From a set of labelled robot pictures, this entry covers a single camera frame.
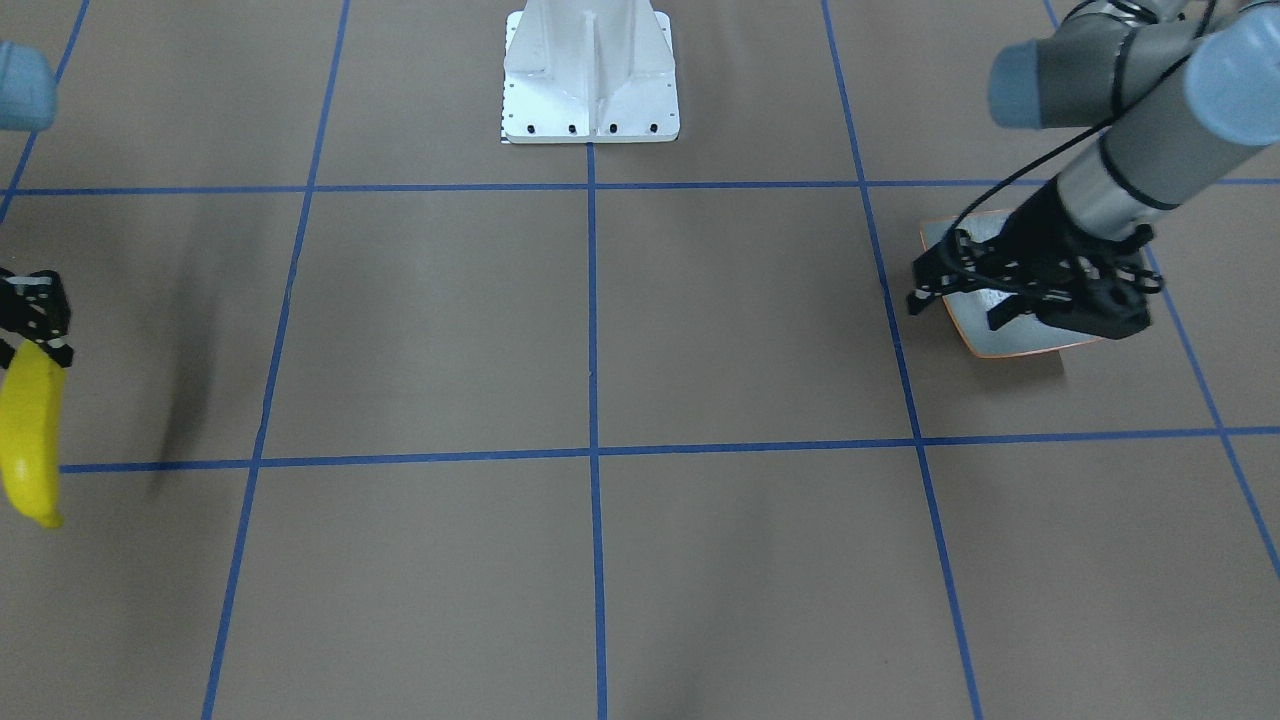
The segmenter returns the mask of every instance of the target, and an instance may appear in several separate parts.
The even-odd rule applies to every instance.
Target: gray floor
[[[662,0],[684,133],[594,151],[497,142],[516,9],[0,5],[79,352],[0,717],[1280,715],[1280,152],[1149,331],[977,360],[900,299],[1069,135],[984,109],[1050,5]]]

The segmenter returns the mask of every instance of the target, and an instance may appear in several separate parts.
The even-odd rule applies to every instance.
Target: blue tape line
[[[602,447],[600,455],[605,457],[627,457],[636,455],[716,455],[728,452],[796,452],[801,450],[872,450],[879,447],[915,447],[915,439],[886,438],[707,445],[631,445]]]
[[[209,186],[209,187],[64,187],[49,188],[35,187],[15,190],[14,195],[20,197],[64,197],[64,196],[96,196],[96,195],[265,195],[306,192],[305,184],[246,184],[246,186]]]
[[[1146,247],[1147,261],[1151,264],[1151,269],[1158,274],[1164,274],[1160,269],[1160,261],[1156,259],[1156,252],[1151,246]],[[1192,346],[1190,334],[1187,333],[1187,327],[1183,324],[1181,315],[1178,314],[1178,306],[1174,305],[1174,296],[1170,293],[1169,288],[1165,288],[1165,306],[1169,309],[1169,315],[1174,320],[1174,328],[1178,331],[1178,338],[1183,343],[1183,350],[1187,352],[1187,360],[1190,363],[1192,373],[1196,374],[1196,382],[1199,384],[1201,395],[1204,396],[1204,405],[1208,406],[1208,414],[1213,418],[1213,427],[1217,429],[1219,438],[1222,442],[1222,450],[1226,451],[1226,459],[1231,464],[1231,471],[1235,473],[1235,482],[1240,486],[1240,493],[1244,496],[1244,502],[1249,507],[1249,514],[1253,515],[1253,524],[1258,529],[1258,536],[1262,538],[1262,546],[1267,551],[1267,556],[1271,559],[1271,569],[1275,571],[1276,578],[1280,578],[1280,553],[1276,552],[1276,543],[1271,537],[1271,530],[1267,528],[1266,520],[1262,518],[1262,511],[1258,509],[1258,501],[1253,496],[1253,488],[1249,487],[1249,480],[1244,475],[1244,468],[1240,466],[1240,460],[1235,455],[1235,446],[1231,445],[1231,433],[1226,429],[1222,423],[1222,415],[1217,410],[1217,402],[1213,400],[1213,393],[1210,391],[1208,380],[1204,378],[1204,372],[1201,368],[1199,359],[1196,355],[1196,348]]]
[[[1048,22],[1053,23],[1053,29],[1057,29],[1057,26],[1060,24],[1057,19],[1057,10],[1053,9],[1053,4],[1050,0],[1043,0],[1043,3],[1044,12],[1048,13]]]
[[[319,457],[264,457],[262,468],[340,468],[351,465],[419,465],[430,462],[484,462],[586,457],[585,447],[552,450],[480,450],[471,452],[406,452],[398,455],[337,455]]]
[[[1226,428],[1230,436],[1280,436],[1280,425],[1252,425]],[[1111,430],[1079,433],[1027,433],[1006,436],[938,436],[922,437],[919,442],[929,447],[975,445],[1038,445],[1053,442],[1110,442],[1129,439],[1174,439],[1217,437],[1216,428],[1171,428],[1157,430]],[[728,442],[690,445],[622,445],[602,446],[600,457],[634,457],[645,455],[719,455],[735,452],[797,452],[826,450],[877,450],[890,447],[915,447],[915,438],[818,439],[780,442]],[[543,450],[474,450],[460,452],[404,452],[393,455],[333,455],[264,457],[261,468],[329,468],[361,465],[417,465],[433,462],[485,462],[509,460],[550,460],[559,457],[590,457],[589,447],[554,447]],[[180,470],[244,470],[252,460],[177,460],[155,462],[90,462],[63,465],[65,474],[95,473],[151,473]]]
[[[67,47],[63,50],[63,58],[58,61],[58,70],[54,73],[54,82],[58,85],[63,82],[63,74],[67,73],[67,64],[70,63],[72,53],[76,50],[76,41],[79,40],[79,31],[84,27],[88,3],[90,0],[81,0],[81,9],[76,13],[76,22],[72,23],[72,33],[67,38]],[[22,174],[27,172],[27,161],[31,160],[31,152],[36,149],[36,137],[38,135],[33,132],[27,137],[27,145],[22,149],[18,167],[14,168],[13,177],[9,178],[9,187],[5,190],[4,200],[0,200],[0,224],[9,217],[9,206],[13,205],[14,191],[18,190],[18,183],[22,182]]]
[[[870,193],[867,188],[867,173],[863,169],[863,156],[858,145],[858,131],[854,126],[854,113],[849,102],[845,72],[840,61],[840,49],[836,44],[836,29],[831,20],[831,5],[828,0],[822,0],[822,14],[827,26],[827,44],[831,46],[831,61],[836,72],[836,85],[840,88],[840,104],[845,113],[845,127],[849,131],[849,147],[854,155],[854,168],[858,172],[858,181],[860,183],[859,190],[863,196],[863,210],[867,215],[867,231],[870,234],[872,252],[876,256],[876,273],[881,283],[884,315],[888,319],[888,329],[893,340],[893,354],[897,359],[897,372],[899,379],[902,384],[902,397],[906,404],[908,418],[911,423],[911,438],[915,445],[916,461],[920,466],[920,479],[924,484],[924,497],[929,506],[929,520],[933,525],[933,539],[938,550],[938,564],[942,568],[942,580],[946,585],[947,602],[951,606],[951,623],[955,629],[956,644],[960,651],[960,662],[964,667],[965,685],[969,689],[969,705],[973,710],[974,720],[982,720],[982,700],[978,696],[978,682],[970,660],[969,641],[964,628],[964,616],[960,612],[960,600],[956,593],[955,577],[951,570],[951,555],[947,551],[946,534],[942,529],[942,516],[938,511],[937,497],[933,492],[933,477],[929,471],[929,460],[925,455],[924,442],[922,439],[920,420],[915,411],[915,398],[911,393],[911,378],[908,373],[906,356],[902,351],[902,338],[897,327],[897,316],[893,311],[892,291],[888,283],[888,274],[884,269],[884,256],[881,252],[879,232],[876,227],[876,214],[872,208]]]
[[[91,473],[165,473],[177,470],[246,470],[248,460],[174,460],[159,462],[87,462],[63,465],[64,475],[83,475]]]
[[[218,698],[218,683],[221,678],[223,659],[227,651],[227,635],[230,630],[232,611],[236,606],[236,589],[239,584],[241,562],[244,559],[244,542],[248,537],[250,518],[253,511],[253,495],[257,489],[259,471],[262,466],[262,450],[266,446],[266,433],[271,421],[271,402],[275,398],[275,382],[280,372],[280,357],[284,354],[284,338],[289,327],[289,310],[293,283],[298,275],[298,260],[307,234],[307,220],[311,214],[311,199],[315,192],[316,173],[320,168],[320,154],[324,151],[324,133],[329,123],[329,108],[333,104],[333,90],[338,82],[338,65],[342,61],[342,45],[347,35],[347,17],[351,0],[342,1],[338,17],[338,32],[333,45],[333,58],[329,61],[329,82],[325,86],[324,102],[320,106],[320,122],[316,127],[316,140],[311,154],[311,169],[307,173],[307,191],[302,196],[302,210],[298,214],[298,229],[293,238],[293,252],[289,258],[289,273],[284,282],[284,299],[280,302],[280,315],[275,328],[275,343],[271,348],[271,364],[266,373],[266,387],[262,392],[262,418],[257,436],[253,439],[253,457],[250,461],[248,479],[244,482],[244,500],[241,505],[239,525],[236,529],[236,546],[232,551],[230,571],[227,577],[227,592],[223,596],[223,612],[218,621],[218,639],[214,643],[214,656],[209,667],[209,684],[205,688],[205,702],[201,720],[211,720],[214,703]]]
[[[956,179],[900,179],[900,181],[867,181],[868,187],[993,187],[1000,184],[998,179],[982,178],[956,178]],[[1020,178],[1010,186],[1039,187],[1046,179]]]
[[[1080,432],[1080,433],[1028,433],[1010,436],[959,436],[959,437],[927,437],[924,445],[931,447],[947,447],[959,445],[1023,445],[1047,442],[1100,442],[1124,439],[1169,439],[1189,437],[1217,437],[1216,428],[1178,428],[1167,430],[1112,430],[1112,432]]]
[[[1280,184],[1280,178],[1222,178],[1217,184]]]
[[[588,416],[591,461],[591,557],[595,578],[595,716],[609,717],[609,674],[604,618],[604,519],[600,509],[599,302],[595,252],[595,145],[586,145]]]
[[[856,181],[704,181],[704,182],[602,182],[598,190],[781,190],[858,187]]]
[[[458,184],[317,184],[316,192],[518,192],[518,191],[558,191],[586,190],[580,182],[489,182]]]
[[[1280,436],[1280,425],[1256,425],[1252,428],[1226,428],[1229,436]]]

